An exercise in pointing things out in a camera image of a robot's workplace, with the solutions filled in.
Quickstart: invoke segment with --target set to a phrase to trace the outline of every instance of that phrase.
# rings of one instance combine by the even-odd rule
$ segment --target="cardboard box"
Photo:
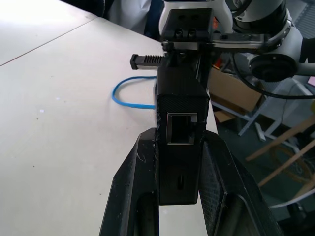
[[[261,98],[261,94],[246,86],[239,79],[212,69],[208,82],[211,100],[228,107],[237,113],[246,114],[251,112]],[[235,116],[227,112],[215,112],[219,122]]]

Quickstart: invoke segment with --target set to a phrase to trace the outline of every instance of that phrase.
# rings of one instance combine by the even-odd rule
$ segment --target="blue cable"
[[[119,86],[122,85],[122,84],[123,84],[124,82],[126,82],[126,81],[134,80],[134,79],[156,79],[156,78],[157,78],[156,76],[133,76],[133,77],[124,79],[124,80],[120,81],[120,82],[114,87],[114,90],[113,90],[113,93],[112,93],[112,99],[113,99],[114,102],[116,102],[117,104],[122,105],[122,106],[125,106],[125,107],[132,107],[132,108],[139,108],[139,109],[152,109],[152,110],[154,110],[154,109],[155,109],[155,106],[154,106],[154,105],[145,105],[145,104],[135,104],[135,103],[122,102],[122,101],[118,100],[118,99],[115,97],[115,93],[116,93],[117,89],[119,88]]]

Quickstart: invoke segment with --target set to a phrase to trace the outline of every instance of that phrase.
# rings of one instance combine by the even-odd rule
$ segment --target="floor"
[[[275,169],[269,153],[265,153],[254,161],[247,162],[245,158],[266,145],[271,140],[262,142],[257,135],[254,126],[250,127],[245,134],[238,136],[237,127],[241,120],[230,120],[218,124],[219,136],[225,140],[231,153],[247,168],[254,176],[256,182],[260,182],[264,177]],[[279,159],[285,159],[283,154],[278,154]],[[303,184],[295,182],[286,174],[280,174],[261,187],[261,192],[268,205],[274,205],[291,200]],[[315,198],[308,197],[301,201],[306,211],[315,210]],[[286,207],[272,210],[277,221],[289,217]]]

